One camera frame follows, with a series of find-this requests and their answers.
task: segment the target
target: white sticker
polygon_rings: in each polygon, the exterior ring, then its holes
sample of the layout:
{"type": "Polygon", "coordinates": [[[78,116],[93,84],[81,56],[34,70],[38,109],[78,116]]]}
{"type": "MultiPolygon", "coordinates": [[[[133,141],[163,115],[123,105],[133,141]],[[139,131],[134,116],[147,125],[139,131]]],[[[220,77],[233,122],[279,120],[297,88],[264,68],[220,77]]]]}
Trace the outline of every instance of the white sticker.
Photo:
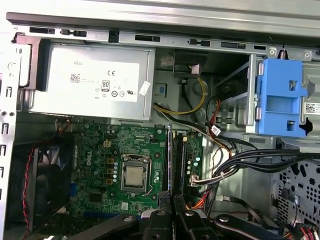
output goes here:
{"type": "Polygon", "coordinates": [[[127,211],[129,209],[128,207],[129,207],[129,203],[127,203],[127,202],[121,203],[121,210],[127,211]]]}
{"type": "Polygon", "coordinates": [[[216,135],[216,136],[218,136],[218,135],[221,133],[221,130],[220,130],[218,127],[216,127],[215,125],[213,125],[213,126],[211,127],[211,131],[212,131],[213,134],[216,135]]]}
{"type": "Polygon", "coordinates": [[[142,96],[145,96],[150,87],[150,84],[151,84],[150,82],[144,81],[142,87],[140,88],[139,94],[142,96]]]}
{"type": "Polygon", "coordinates": [[[305,114],[320,115],[320,103],[305,102],[303,110],[305,114]]]}
{"type": "Polygon", "coordinates": [[[69,88],[82,98],[137,101],[140,67],[138,63],[82,60],[73,61],[70,65],[67,76],[70,79],[69,88]]]}

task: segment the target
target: green circuit board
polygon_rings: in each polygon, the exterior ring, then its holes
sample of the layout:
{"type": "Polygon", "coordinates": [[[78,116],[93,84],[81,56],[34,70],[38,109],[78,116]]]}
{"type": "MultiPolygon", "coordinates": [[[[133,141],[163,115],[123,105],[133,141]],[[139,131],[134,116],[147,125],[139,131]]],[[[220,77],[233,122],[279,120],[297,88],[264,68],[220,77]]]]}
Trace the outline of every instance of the green circuit board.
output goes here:
{"type": "MultiPolygon", "coordinates": [[[[200,176],[202,164],[196,157],[202,159],[202,136],[191,131],[185,134],[186,157],[191,163],[186,163],[185,171],[200,176]]],[[[164,128],[80,124],[75,138],[71,215],[109,218],[126,213],[137,216],[157,208],[166,139],[164,128]]]]}

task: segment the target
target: barcode sticker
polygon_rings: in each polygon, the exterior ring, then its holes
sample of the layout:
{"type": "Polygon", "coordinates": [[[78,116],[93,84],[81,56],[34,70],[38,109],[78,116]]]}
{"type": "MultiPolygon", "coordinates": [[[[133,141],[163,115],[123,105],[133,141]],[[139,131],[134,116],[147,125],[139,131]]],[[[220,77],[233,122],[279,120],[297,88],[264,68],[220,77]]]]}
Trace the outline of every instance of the barcode sticker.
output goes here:
{"type": "Polygon", "coordinates": [[[311,115],[320,115],[320,103],[317,102],[305,102],[304,113],[311,115]]]}
{"type": "Polygon", "coordinates": [[[121,210],[127,211],[129,209],[128,207],[129,207],[129,203],[127,203],[127,202],[121,203],[121,210]]]}
{"type": "Polygon", "coordinates": [[[142,96],[145,96],[150,87],[150,84],[151,84],[150,82],[144,81],[142,87],[140,88],[139,94],[142,96]]]}
{"type": "Polygon", "coordinates": [[[78,74],[78,73],[71,73],[71,75],[70,75],[70,82],[71,82],[71,83],[80,83],[80,74],[78,74]]]}
{"type": "Polygon", "coordinates": [[[211,127],[211,131],[212,131],[213,134],[216,135],[216,136],[218,136],[218,135],[221,133],[221,130],[220,130],[218,127],[216,127],[215,125],[213,125],[213,126],[211,127]]]}

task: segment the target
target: dell logo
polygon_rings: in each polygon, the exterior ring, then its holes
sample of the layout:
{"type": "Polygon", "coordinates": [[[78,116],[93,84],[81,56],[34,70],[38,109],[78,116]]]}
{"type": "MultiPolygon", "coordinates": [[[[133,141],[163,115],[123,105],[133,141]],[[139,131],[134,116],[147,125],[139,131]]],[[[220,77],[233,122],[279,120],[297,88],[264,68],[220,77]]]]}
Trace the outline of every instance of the dell logo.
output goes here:
{"type": "Polygon", "coordinates": [[[91,166],[91,160],[92,160],[92,151],[88,151],[86,155],[86,165],[91,166]]]}

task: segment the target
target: ce mark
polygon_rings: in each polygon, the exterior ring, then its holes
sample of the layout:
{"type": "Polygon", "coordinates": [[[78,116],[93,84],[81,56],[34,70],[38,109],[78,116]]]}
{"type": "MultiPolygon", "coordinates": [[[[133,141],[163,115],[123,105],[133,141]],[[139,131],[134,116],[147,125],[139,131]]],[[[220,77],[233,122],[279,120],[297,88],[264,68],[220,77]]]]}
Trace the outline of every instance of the ce mark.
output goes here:
{"type": "Polygon", "coordinates": [[[116,73],[116,71],[111,71],[111,70],[109,70],[109,71],[107,72],[107,74],[108,74],[109,76],[115,76],[115,73],[116,73]]]}

